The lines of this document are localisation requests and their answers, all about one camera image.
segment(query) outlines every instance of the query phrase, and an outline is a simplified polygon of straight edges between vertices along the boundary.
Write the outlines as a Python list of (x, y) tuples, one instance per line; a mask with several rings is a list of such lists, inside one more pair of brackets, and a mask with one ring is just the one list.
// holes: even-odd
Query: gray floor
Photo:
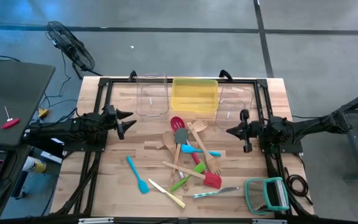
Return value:
[[(266, 29), (358, 30), (358, 0), (260, 0)], [(256, 29), (252, 0), (0, 0), (0, 23), (66, 26), (176, 27)], [(44, 31), (0, 30), (0, 54), (26, 62), (56, 66), (48, 95), (57, 95), (65, 80), (61, 53)], [(220, 69), (234, 77), (266, 77), (259, 34), (179, 32), (75, 32), (106, 75), (165, 72), (168, 75), (215, 76)], [(284, 78), (293, 114), (322, 116), (358, 95), (358, 35), (267, 35), (274, 77)], [(81, 82), (73, 77), (63, 97), (76, 99)], [(67, 114), (75, 101), (53, 106), (47, 121)], [(344, 174), (357, 172), (345, 136), (314, 134), (302, 140), (306, 174), (317, 215), (358, 221), (358, 181), (346, 184)], [(3, 218), (42, 213), (53, 175), (28, 178), (29, 196), (10, 200)]]

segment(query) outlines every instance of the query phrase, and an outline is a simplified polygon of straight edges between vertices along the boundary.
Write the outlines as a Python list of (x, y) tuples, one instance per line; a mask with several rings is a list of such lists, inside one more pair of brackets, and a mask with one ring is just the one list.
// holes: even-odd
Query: small tool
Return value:
[(7, 112), (6, 106), (5, 107), (5, 112), (6, 112), (6, 116), (7, 116), (7, 120), (6, 123), (4, 125), (1, 126), (2, 129), (9, 129), (15, 125), (17, 125), (20, 122), (20, 118), (11, 118), (9, 116), (9, 113)]
[(169, 162), (163, 161), (162, 163), (164, 165), (166, 165), (166, 166), (169, 166), (169, 167), (172, 167), (172, 168), (175, 168), (175, 169), (178, 169), (178, 170), (182, 170), (185, 173), (188, 173), (190, 175), (193, 175), (195, 177), (203, 179), (204, 180), (204, 185), (207, 185), (207, 186), (210, 186), (210, 187), (213, 187), (213, 188), (216, 188), (216, 189), (220, 189), (221, 186), (222, 186), (222, 178), (220, 176), (216, 175), (216, 174), (211, 173), (211, 172), (207, 172), (205, 175), (203, 175), (203, 174), (199, 174), (197, 172), (194, 172), (192, 170), (189, 170), (189, 169), (186, 169), (186, 168), (183, 168), (183, 167), (180, 167), (180, 166), (173, 165), (173, 164), (171, 164)]
[[(205, 166), (204, 162), (200, 162), (197, 166), (194, 167), (194, 171), (197, 172), (197, 173), (201, 173), (205, 169), (206, 169), (206, 166)], [(171, 192), (176, 191), (180, 186), (182, 186), (183, 184), (186, 184), (187, 180), (189, 180), (190, 177), (191, 177), (191, 175), (188, 175), (186, 178), (184, 178), (181, 181), (179, 181), (179, 183), (175, 184), (171, 188)]]
[(147, 194), (149, 192), (149, 187), (147, 186), (146, 182), (139, 177), (139, 174), (137, 173), (135, 168), (135, 164), (130, 156), (127, 156), (127, 161), (129, 163), (129, 166), (132, 168), (132, 170), (135, 173), (140, 192), (142, 192), (142, 194)]
[[(181, 151), (184, 153), (192, 153), (192, 152), (203, 152), (200, 149), (195, 149), (193, 146), (189, 146), (189, 145), (182, 145), (181, 146)], [(209, 154), (211, 156), (221, 156), (220, 152), (212, 152), (210, 151)]]
[(157, 183), (155, 183), (154, 181), (149, 179), (149, 182), (159, 191), (161, 191), (162, 193), (168, 195), (168, 197), (170, 197), (173, 201), (175, 201), (179, 206), (181, 206), (182, 208), (185, 208), (185, 204), (179, 200), (178, 198), (176, 198), (175, 196), (173, 196), (171, 193), (167, 192), (165, 189), (163, 189), (162, 187), (160, 187)]
[[(162, 141), (164, 142), (164, 145), (168, 148), (168, 150), (171, 152), (172, 156), (175, 158), (175, 137), (172, 132), (166, 131), (162, 134)], [(180, 178), (183, 180), (185, 178), (185, 175), (182, 171), (178, 170)], [(183, 184), (183, 189), (188, 190), (189, 185), (187, 183)]]
[[(175, 151), (175, 157), (173, 159), (173, 163), (175, 165), (178, 164), (180, 148), (182, 144), (186, 144), (187, 136), (188, 136), (188, 130), (185, 128), (179, 128), (176, 132), (175, 143), (177, 144), (177, 149)], [(170, 187), (172, 187), (173, 185), (174, 178), (175, 178), (175, 170), (172, 169), (171, 178), (169, 181)]]
[[(185, 127), (186, 127), (185, 122), (181, 118), (175, 116), (171, 119), (171, 128), (172, 128), (173, 132), (176, 132), (178, 128), (185, 128)], [(196, 162), (196, 164), (200, 163), (200, 159), (198, 158), (198, 156), (195, 152), (192, 152), (191, 156), (194, 159), (194, 161)]]
[(195, 194), (193, 195), (193, 198), (200, 198), (200, 197), (207, 197), (207, 196), (212, 196), (212, 195), (217, 195), (217, 194), (221, 194), (223, 192), (229, 192), (232, 190), (238, 190), (240, 189), (239, 187), (225, 187), (220, 191), (217, 192), (207, 192), (207, 193), (202, 193), (202, 194)]
[(203, 122), (198, 123), (197, 121), (195, 122), (195, 124), (196, 126), (193, 126), (192, 123), (189, 122), (187, 123), (187, 126), (189, 127), (189, 130), (191, 131), (197, 143), (200, 145), (201, 149), (204, 152), (206, 164), (208, 165), (209, 171), (213, 172), (216, 175), (219, 175), (221, 173), (221, 165), (219, 161), (208, 153), (208, 150), (205, 148), (203, 142), (197, 134), (197, 130), (204, 128), (206, 124), (204, 124)]

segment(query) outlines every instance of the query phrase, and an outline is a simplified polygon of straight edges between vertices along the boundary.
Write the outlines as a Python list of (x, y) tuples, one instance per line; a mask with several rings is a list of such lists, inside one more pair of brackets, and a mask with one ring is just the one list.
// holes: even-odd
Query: red spatula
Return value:
[[(185, 122), (181, 118), (175, 116), (171, 119), (171, 128), (175, 133), (179, 128), (186, 128)], [(191, 156), (198, 165), (200, 163), (200, 159), (198, 158), (197, 154), (195, 152), (192, 152)]]

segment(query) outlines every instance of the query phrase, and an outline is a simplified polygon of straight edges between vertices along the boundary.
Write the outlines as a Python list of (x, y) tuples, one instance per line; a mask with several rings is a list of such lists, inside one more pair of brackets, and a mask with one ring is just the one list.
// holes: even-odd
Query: red handle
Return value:
[(197, 165), (201, 162), (195, 152), (192, 152), (191, 156), (193, 157), (193, 159), (194, 159), (194, 161), (196, 162)]
[(20, 122), (20, 118), (15, 118), (12, 121), (6, 122), (4, 125), (1, 126), (2, 129), (9, 129)]

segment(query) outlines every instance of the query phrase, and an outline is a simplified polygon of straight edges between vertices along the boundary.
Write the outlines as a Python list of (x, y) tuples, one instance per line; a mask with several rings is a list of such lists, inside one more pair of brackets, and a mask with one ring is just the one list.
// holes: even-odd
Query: black fan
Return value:
[(82, 71), (91, 72), (95, 75), (102, 76), (94, 72), (94, 60), (90, 53), (85, 49), (84, 44), (79, 41), (63, 24), (58, 21), (48, 22), (47, 31), (49, 39), (53, 41), (56, 48), (63, 51), (63, 53), (73, 62), (73, 68), (82, 80), (75, 65), (79, 66)]

